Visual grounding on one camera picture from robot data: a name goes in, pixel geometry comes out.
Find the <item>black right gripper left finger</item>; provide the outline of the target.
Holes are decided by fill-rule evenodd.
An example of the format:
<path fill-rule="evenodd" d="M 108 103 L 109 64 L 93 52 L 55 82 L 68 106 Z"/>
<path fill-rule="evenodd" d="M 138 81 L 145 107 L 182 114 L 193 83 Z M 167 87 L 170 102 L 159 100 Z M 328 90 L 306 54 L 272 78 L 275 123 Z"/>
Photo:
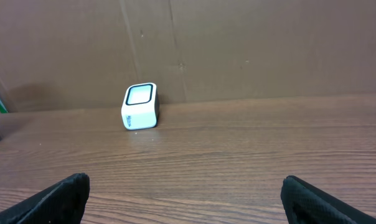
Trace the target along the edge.
<path fill-rule="evenodd" d="M 80 224 L 89 193 L 89 176 L 73 174 L 0 212 L 0 224 Z"/>

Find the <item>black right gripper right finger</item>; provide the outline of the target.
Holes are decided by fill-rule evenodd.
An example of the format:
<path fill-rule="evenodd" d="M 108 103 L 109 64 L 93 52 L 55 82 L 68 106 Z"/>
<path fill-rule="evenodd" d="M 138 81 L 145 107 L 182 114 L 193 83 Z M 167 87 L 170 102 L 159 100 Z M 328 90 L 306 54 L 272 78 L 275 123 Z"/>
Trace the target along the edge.
<path fill-rule="evenodd" d="M 376 218 L 293 175 L 283 180 L 280 197 L 289 224 L 376 224 Z"/>

